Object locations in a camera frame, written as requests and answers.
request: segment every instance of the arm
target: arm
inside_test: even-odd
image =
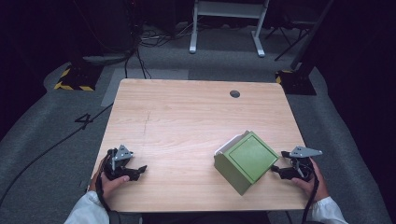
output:
[[[326,187],[326,181],[320,172],[318,165],[312,159],[311,161],[319,181],[318,191],[314,199],[312,219],[325,224],[346,223],[337,203],[329,195],[329,191]],[[311,192],[314,188],[314,178],[308,182],[305,182],[299,178],[293,178],[291,181],[296,186],[300,187],[306,193],[306,195],[311,195]]]
[[[99,176],[99,170],[93,176],[89,191],[78,200],[65,223],[109,223],[107,211],[96,194],[95,183],[97,176]],[[105,201],[114,189],[129,181],[128,175],[110,181],[104,173],[101,173],[101,178]]]

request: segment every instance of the white jacket sleeve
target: white jacket sleeve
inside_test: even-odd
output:
[[[347,224],[340,207],[338,207],[332,197],[327,197],[314,203],[312,219],[325,224]]]
[[[65,223],[108,224],[109,219],[96,192],[88,191],[78,200]]]

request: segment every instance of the wooden table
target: wooden table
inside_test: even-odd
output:
[[[278,84],[124,79],[93,171],[120,145],[134,153],[128,168],[148,166],[108,200],[121,212],[303,209],[303,192],[278,174],[267,172],[241,196],[216,170],[215,150],[245,130],[279,155],[304,145]],[[276,165],[290,167],[283,158]]]

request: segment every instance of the human hand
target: human hand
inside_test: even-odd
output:
[[[312,165],[314,166],[315,169],[315,174],[317,174],[319,181],[318,191],[314,198],[314,202],[317,202],[324,198],[329,197],[330,195],[329,195],[329,191],[327,191],[326,181],[324,180],[324,177],[320,172],[317,163],[314,162],[314,160],[312,160],[311,158],[310,160],[312,161]],[[314,182],[315,182],[314,177],[311,178],[308,182],[305,182],[300,178],[292,178],[291,182],[293,182],[296,186],[301,188],[306,193],[306,195],[308,195],[308,197],[311,196],[312,190],[314,190]]]
[[[102,172],[102,173],[100,172],[100,167],[102,167],[102,162],[103,161],[101,161],[101,164],[99,165],[98,171],[93,176],[93,179],[91,180],[91,184],[90,184],[90,187],[88,188],[88,190],[96,191],[96,186],[95,186],[96,179],[98,178],[99,174],[101,174],[103,198],[106,201],[108,199],[108,197],[110,196],[111,192],[113,192],[115,189],[117,189],[123,183],[129,181],[129,176],[128,175],[124,175],[124,176],[121,176],[121,177],[119,177],[117,179],[109,180],[104,172]]]

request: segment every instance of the green box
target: green box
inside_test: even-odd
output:
[[[254,132],[237,135],[215,152],[215,167],[243,195],[277,161],[278,155]]]

